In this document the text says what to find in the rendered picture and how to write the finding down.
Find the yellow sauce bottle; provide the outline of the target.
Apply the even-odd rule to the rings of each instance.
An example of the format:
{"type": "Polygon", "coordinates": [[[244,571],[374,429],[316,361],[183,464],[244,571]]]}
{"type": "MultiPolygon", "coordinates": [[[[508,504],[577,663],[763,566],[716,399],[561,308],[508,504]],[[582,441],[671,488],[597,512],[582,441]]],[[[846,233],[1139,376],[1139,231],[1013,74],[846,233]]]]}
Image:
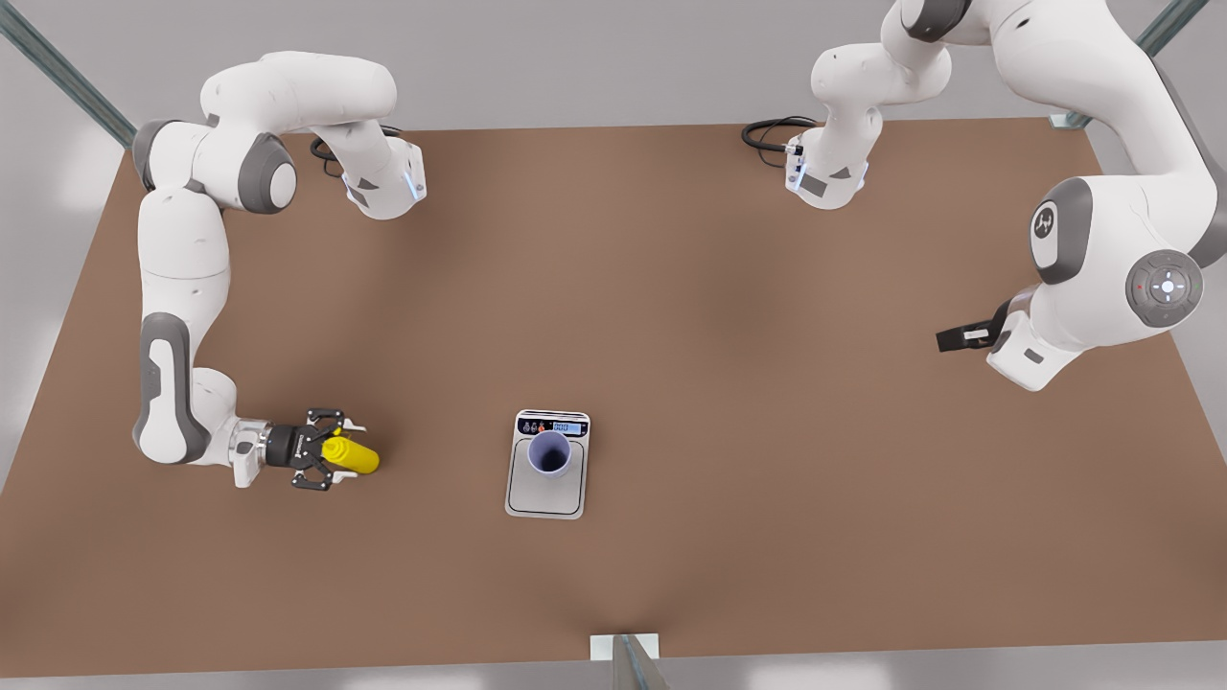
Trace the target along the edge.
{"type": "Polygon", "coordinates": [[[375,451],[345,436],[326,438],[321,444],[321,454],[333,467],[341,467],[344,471],[355,474],[373,474],[380,467],[380,455],[375,451]]]}

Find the pale blue cup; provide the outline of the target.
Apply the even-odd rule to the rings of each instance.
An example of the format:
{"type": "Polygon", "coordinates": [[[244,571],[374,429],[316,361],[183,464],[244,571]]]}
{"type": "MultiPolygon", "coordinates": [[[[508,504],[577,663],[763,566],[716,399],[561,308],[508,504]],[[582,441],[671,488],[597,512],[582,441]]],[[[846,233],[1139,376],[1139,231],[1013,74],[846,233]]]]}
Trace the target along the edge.
{"type": "Polygon", "coordinates": [[[535,435],[528,446],[528,463],[544,478],[561,478],[571,467],[569,438],[556,428],[535,435]]]}

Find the silver kitchen scale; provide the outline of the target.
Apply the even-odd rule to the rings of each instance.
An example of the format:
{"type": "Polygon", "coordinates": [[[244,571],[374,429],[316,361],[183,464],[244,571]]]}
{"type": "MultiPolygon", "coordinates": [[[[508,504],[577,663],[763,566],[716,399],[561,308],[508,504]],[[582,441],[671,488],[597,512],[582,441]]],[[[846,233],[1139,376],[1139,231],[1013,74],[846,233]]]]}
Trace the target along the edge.
{"type": "Polygon", "coordinates": [[[514,517],[577,519],[587,506],[590,417],[583,413],[525,409],[517,414],[506,485],[506,511],[514,517]],[[556,428],[571,441],[571,467],[561,478],[544,478],[528,463],[533,437],[556,428]]]}

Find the silver frame post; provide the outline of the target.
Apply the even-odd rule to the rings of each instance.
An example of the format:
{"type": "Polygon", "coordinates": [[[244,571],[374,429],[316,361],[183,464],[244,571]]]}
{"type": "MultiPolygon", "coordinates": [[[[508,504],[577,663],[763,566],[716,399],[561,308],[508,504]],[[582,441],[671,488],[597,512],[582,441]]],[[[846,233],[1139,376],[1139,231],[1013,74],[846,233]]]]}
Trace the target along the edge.
{"type": "Polygon", "coordinates": [[[589,637],[591,662],[611,663],[611,690],[671,690],[656,662],[658,634],[595,634],[589,637]]]}
{"type": "MultiPolygon", "coordinates": [[[[1211,0],[1169,0],[1164,9],[1135,39],[1136,45],[1148,58],[1158,56],[1160,52],[1174,39],[1191,18],[1209,5],[1211,0]]],[[[1056,130],[1083,130],[1093,119],[1085,113],[1069,110],[1049,115],[1049,124],[1056,130]]]]}
{"type": "Polygon", "coordinates": [[[131,149],[136,134],[133,122],[129,122],[128,117],[120,113],[90,79],[85,79],[83,74],[63,56],[63,53],[58,52],[58,48],[40,34],[18,9],[13,7],[12,0],[0,0],[0,36],[38,68],[52,83],[56,83],[56,87],[106,134],[123,149],[131,149]]]}

